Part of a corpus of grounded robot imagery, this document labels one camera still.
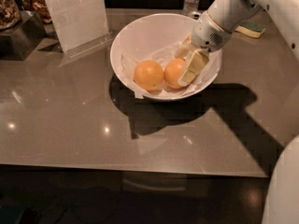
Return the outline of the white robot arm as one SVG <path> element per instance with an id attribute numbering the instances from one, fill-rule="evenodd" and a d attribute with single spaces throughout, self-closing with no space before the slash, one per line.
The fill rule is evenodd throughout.
<path id="1" fill-rule="evenodd" d="M 199 18 L 176 54 L 187 59 L 178 84 L 187 86 L 194 64 L 206 64 L 208 53 L 221 49 L 244 20 L 268 13 L 294 56 L 299 59 L 299 0 L 215 0 Z M 299 224 L 299 136 L 279 155 L 265 200 L 262 224 Z"/>

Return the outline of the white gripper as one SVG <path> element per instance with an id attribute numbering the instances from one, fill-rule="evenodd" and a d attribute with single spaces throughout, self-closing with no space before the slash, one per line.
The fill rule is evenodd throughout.
<path id="1" fill-rule="evenodd" d="M 193 27 L 192 34 L 188 34 L 175 51 L 176 58 L 186 57 L 178 77 L 179 86 L 188 86 L 202 72 L 209 62 L 209 53 L 206 50 L 221 49 L 231 36 L 231 33 L 224 31 L 205 11 Z"/>

